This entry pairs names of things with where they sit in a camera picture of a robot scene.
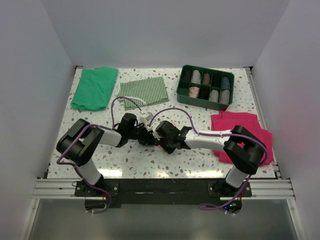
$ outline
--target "pink towel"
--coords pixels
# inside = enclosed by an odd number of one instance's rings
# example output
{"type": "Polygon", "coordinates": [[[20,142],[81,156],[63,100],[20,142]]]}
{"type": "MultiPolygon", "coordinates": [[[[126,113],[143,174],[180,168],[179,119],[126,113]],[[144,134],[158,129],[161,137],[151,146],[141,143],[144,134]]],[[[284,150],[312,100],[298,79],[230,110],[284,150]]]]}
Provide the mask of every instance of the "pink towel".
{"type": "MultiPolygon", "coordinates": [[[[268,159],[263,165],[272,163],[274,161],[272,134],[261,128],[257,115],[248,112],[220,111],[219,114],[211,116],[211,128],[213,131],[233,129],[236,125],[245,127],[265,144],[268,151],[268,159]]],[[[213,153],[219,157],[220,162],[232,164],[232,161],[225,152],[215,150],[213,153]]]]}

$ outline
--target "table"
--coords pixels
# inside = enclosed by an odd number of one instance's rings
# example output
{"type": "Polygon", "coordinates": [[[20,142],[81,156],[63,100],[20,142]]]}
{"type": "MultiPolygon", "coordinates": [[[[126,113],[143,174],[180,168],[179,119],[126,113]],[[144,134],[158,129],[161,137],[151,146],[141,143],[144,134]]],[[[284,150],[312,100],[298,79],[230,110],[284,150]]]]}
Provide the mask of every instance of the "table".
{"type": "MultiPolygon", "coordinates": [[[[257,114],[257,108],[251,91],[249,80],[244,68],[219,68],[220,71],[234,74],[233,103],[227,109],[230,112],[248,112],[257,114]]],[[[112,100],[120,90],[120,83],[145,79],[148,77],[164,78],[169,102],[144,107],[143,110],[156,113],[164,108],[182,108],[192,115],[195,127],[198,130],[210,130],[212,114],[219,112],[212,109],[186,105],[177,101],[176,89],[181,68],[120,68],[111,100],[104,111],[91,112],[71,108],[71,101],[76,92],[82,69],[77,68],[69,98],[63,115],[62,124],[58,133],[60,139],[65,132],[79,118],[93,124],[111,127],[110,106],[112,100]]],[[[125,112],[138,115],[139,110],[125,111],[123,105],[117,102],[114,106],[115,122],[118,123],[125,112]]],[[[170,110],[160,114],[158,121],[168,120],[174,122],[177,128],[190,126],[186,115],[181,111],[170,110]]],[[[60,156],[53,151],[48,168],[49,179],[74,179],[77,174],[70,166],[57,165],[60,156]]],[[[145,147],[135,141],[129,141],[121,148],[98,145],[92,159],[105,178],[224,178],[232,165],[219,162],[209,149],[181,149],[167,154],[159,146],[145,147]]],[[[260,167],[253,178],[275,178],[272,164],[260,167]]]]}

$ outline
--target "white wall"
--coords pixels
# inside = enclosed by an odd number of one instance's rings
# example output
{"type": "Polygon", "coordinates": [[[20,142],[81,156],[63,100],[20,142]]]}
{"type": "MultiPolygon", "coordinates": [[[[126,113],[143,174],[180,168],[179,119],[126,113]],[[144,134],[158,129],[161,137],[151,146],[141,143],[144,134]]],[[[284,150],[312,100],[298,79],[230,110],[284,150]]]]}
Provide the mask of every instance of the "white wall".
{"type": "Polygon", "coordinates": [[[253,67],[281,173],[309,239],[319,239],[320,1],[291,0],[253,67]]]}
{"type": "Polygon", "coordinates": [[[49,162],[73,67],[39,0],[0,1],[0,239],[16,240],[49,162]]]}
{"type": "Polygon", "coordinates": [[[42,0],[83,66],[253,66],[290,0],[42,0]]]}

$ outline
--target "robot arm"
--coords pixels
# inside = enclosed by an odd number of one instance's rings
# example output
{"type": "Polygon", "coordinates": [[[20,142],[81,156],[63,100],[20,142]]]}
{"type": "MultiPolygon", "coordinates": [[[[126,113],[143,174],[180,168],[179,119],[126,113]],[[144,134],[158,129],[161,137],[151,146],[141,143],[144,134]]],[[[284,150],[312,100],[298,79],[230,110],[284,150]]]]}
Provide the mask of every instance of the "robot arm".
{"type": "MultiPolygon", "coordinates": [[[[88,124],[89,122],[79,119],[58,141],[57,151],[63,153],[88,124]]],[[[128,140],[138,140],[144,146],[160,145],[168,154],[171,154],[175,149],[203,148],[225,151],[234,164],[227,174],[225,182],[233,188],[238,188],[248,175],[254,175],[257,172],[264,155],[262,148],[241,137],[222,136],[223,134],[236,133],[259,141],[244,127],[236,126],[232,130],[222,132],[201,131],[200,133],[216,134],[217,136],[199,135],[187,126],[179,130],[168,121],[161,122],[154,131],[148,130],[144,123],[138,124],[134,114],[126,113],[117,125],[117,129],[102,130],[99,127],[90,127],[85,132],[83,140],[78,140],[65,158],[75,164],[79,173],[91,185],[99,185],[99,182],[103,181],[103,176],[92,160],[92,155],[98,144],[120,148],[128,140]]]]}

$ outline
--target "gray floor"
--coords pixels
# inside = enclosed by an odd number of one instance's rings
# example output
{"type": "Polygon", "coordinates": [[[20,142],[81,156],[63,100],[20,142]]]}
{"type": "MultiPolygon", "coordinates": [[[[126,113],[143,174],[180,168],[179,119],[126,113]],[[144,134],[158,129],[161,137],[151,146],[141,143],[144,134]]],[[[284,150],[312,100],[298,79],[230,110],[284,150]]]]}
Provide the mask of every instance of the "gray floor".
{"type": "Polygon", "coordinates": [[[189,205],[123,205],[91,216],[83,200],[42,200],[30,240],[295,240],[285,200],[247,200],[236,216],[189,205]]]}

